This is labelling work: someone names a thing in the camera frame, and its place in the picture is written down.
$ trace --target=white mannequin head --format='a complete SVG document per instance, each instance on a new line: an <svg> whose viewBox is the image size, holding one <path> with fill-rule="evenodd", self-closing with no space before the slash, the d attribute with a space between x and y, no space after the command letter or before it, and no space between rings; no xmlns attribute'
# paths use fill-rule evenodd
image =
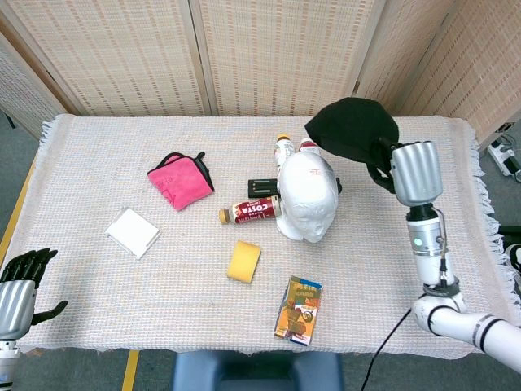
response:
<svg viewBox="0 0 521 391"><path fill-rule="evenodd" d="M280 170L278 189L282 199L280 231L291 239L304 238L311 243L322 239L339 204L335 173L327 162L312 152L290 156Z"/></svg>

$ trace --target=yellow sponge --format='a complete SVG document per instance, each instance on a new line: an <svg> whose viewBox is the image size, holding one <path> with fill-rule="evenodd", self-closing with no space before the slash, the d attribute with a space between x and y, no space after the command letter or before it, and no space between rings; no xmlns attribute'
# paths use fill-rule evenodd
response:
<svg viewBox="0 0 521 391"><path fill-rule="evenodd" d="M243 283L251 283L260 255L260 247L255 246L255 244L242 242L241 240L238 241L235 245L234 257L231 259L226 275Z"/></svg>

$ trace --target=white paper square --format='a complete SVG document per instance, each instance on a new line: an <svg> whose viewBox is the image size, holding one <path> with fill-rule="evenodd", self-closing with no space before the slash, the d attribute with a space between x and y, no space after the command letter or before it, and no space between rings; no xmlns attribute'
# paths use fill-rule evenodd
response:
<svg viewBox="0 0 521 391"><path fill-rule="evenodd" d="M160 230L131 208L123 208L105 234L140 259L159 237Z"/></svg>

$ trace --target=bottle label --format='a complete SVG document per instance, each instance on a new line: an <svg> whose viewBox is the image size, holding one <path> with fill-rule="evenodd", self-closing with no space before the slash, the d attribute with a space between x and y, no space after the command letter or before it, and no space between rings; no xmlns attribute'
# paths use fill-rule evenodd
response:
<svg viewBox="0 0 521 391"><path fill-rule="evenodd" d="M288 157L295 153L295 147L290 140L280 140L275 144L275 161L277 162L277 172Z"/></svg>
<svg viewBox="0 0 521 391"><path fill-rule="evenodd" d="M235 222L249 222L261 218L275 217L274 203L271 197L252 202L241 202L233 207Z"/></svg>
<svg viewBox="0 0 521 391"><path fill-rule="evenodd" d="M299 152L312 152L320 155L320 147L311 140L305 140L300 144Z"/></svg>

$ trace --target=yellow floor stripe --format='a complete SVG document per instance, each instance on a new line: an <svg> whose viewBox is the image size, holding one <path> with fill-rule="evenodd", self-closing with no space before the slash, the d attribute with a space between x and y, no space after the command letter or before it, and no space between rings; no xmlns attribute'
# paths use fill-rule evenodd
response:
<svg viewBox="0 0 521 391"><path fill-rule="evenodd" d="M25 195L27 194L27 186L29 185L29 179L31 178L31 175L33 175L35 160L36 158L34 158L33 164L29 169L27 177L25 177L24 186L22 187L20 195L18 195L15 210L13 210L11 218L7 223L6 232L3 234L2 242L0 243L0 266L2 266L3 258L6 256L7 248L9 247L9 243L11 242L11 238L13 237L13 232L15 232L16 223L18 222L18 217L20 216L20 210L22 210L22 205L25 201Z"/></svg>
<svg viewBox="0 0 521 391"><path fill-rule="evenodd" d="M130 350L127 359L127 369L125 369L125 378L121 391L132 391L134 388L134 378L136 377L136 369L138 368L139 350Z"/></svg>

